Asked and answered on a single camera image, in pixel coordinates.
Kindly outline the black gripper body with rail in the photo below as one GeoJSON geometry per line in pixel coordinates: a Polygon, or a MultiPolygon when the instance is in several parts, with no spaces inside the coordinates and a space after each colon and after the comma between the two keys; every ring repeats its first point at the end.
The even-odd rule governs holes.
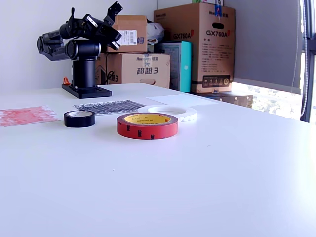
{"type": "Polygon", "coordinates": [[[114,20],[110,16],[106,16],[103,21],[93,18],[90,14],[85,15],[84,22],[89,26],[89,31],[85,30],[84,37],[90,40],[101,43],[102,46],[110,47],[114,50],[119,50],[120,44],[117,42],[108,42],[106,37],[99,37],[96,35],[98,25],[106,22],[109,26],[113,27],[114,20]]]}

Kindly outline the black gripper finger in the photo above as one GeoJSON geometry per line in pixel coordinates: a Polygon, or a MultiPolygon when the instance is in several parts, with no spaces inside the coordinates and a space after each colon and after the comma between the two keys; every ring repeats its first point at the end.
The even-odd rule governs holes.
{"type": "Polygon", "coordinates": [[[114,35],[115,29],[109,26],[106,22],[98,25],[96,30],[96,35],[99,37],[112,37],[114,35]]]}
{"type": "Polygon", "coordinates": [[[106,40],[108,42],[117,42],[121,38],[121,33],[114,28],[106,28],[106,40]]]}

